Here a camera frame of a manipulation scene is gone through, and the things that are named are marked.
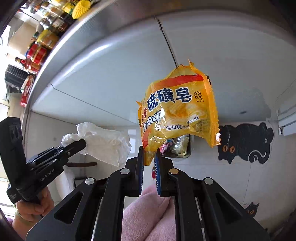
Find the left hand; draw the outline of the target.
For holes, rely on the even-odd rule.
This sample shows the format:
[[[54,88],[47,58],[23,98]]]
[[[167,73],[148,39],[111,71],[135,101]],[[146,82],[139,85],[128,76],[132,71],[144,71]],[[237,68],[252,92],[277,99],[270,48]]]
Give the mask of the left hand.
[[[29,230],[39,221],[39,218],[46,216],[54,208],[54,202],[48,187],[45,187],[41,194],[40,204],[23,200],[16,203],[16,214],[12,227],[23,240],[25,240]]]

